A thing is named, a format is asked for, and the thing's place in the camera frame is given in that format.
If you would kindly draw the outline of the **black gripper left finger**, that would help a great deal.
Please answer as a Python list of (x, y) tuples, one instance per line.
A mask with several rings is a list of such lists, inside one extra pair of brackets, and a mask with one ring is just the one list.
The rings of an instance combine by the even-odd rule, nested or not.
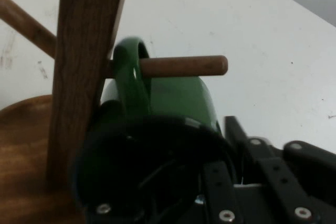
[(155, 173), (144, 185), (90, 206), (89, 223), (244, 223), (224, 162), (185, 180)]

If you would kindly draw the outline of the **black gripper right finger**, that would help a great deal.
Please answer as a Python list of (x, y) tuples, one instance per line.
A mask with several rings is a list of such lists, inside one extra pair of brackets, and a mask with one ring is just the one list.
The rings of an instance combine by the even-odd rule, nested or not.
[(246, 223), (335, 223), (335, 154), (304, 141), (277, 149), (224, 119)]

